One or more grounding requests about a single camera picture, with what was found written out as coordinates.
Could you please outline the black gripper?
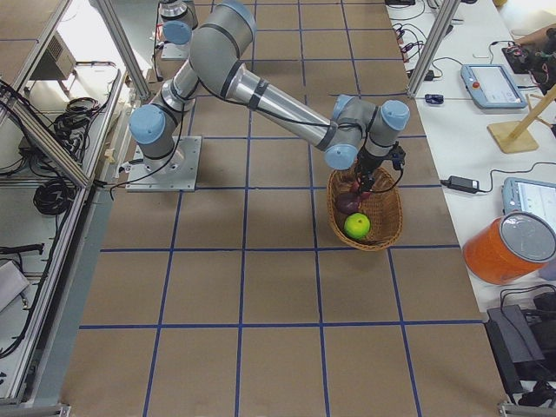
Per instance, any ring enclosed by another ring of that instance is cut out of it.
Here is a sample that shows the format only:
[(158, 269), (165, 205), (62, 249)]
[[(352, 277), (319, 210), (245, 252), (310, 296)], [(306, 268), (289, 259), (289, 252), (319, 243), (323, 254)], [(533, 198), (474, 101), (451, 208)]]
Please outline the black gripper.
[(375, 184), (376, 180), (374, 172), (385, 160), (388, 160), (387, 154), (390, 149), (391, 148), (370, 151), (367, 149), (366, 145), (362, 146), (358, 152), (354, 168), (355, 180), (357, 182), (373, 181)]

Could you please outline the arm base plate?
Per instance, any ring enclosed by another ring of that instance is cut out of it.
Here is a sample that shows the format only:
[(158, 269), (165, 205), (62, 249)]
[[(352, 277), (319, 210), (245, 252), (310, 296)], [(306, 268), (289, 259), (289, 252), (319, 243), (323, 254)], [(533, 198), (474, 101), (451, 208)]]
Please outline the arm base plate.
[(194, 192), (200, 160), (201, 136), (173, 136), (177, 150), (171, 158), (145, 159), (136, 145), (135, 158), (142, 161), (129, 169), (129, 192)]
[(184, 61), (189, 57), (190, 43), (176, 44), (165, 42), (162, 46), (162, 60)]

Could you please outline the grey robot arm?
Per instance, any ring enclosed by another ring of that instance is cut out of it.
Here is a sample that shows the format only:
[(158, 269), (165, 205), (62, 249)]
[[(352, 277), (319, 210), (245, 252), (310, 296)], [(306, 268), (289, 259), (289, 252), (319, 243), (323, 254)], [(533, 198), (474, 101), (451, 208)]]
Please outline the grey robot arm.
[(175, 45), (187, 44), (198, 26), (195, 4), (189, 0), (161, 0), (158, 3), (165, 39)]
[(260, 113), (315, 146), (330, 168), (353, 169), (362, 192), (373, 191), (385, 161), (404, 170), (406, 153), (398, 135), (410, 117), (405, 103), (375, 105), (340, 95), (327, 119), (247, 68), (241, 57), (255, 34), (255, 18), (241, 2), (221, 2), (193, 32), (185, 64), (150, 103), (132, 113), (129, 130), (152, 174), (172, 161), (177, 151), (173, 133), (198, 86), (224, 102)]

